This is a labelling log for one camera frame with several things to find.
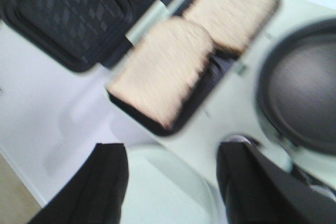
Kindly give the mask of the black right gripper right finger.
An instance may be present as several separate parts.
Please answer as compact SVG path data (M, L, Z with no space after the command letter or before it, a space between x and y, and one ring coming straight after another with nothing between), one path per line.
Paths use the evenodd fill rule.
M221 142L217 182L229 223L335 223L335 202L246 142Z

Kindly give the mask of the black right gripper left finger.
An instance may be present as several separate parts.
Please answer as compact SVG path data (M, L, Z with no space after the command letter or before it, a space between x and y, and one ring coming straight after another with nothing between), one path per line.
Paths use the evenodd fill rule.
M119 223L128 181L125 146L97 144L71 180L30 223Z

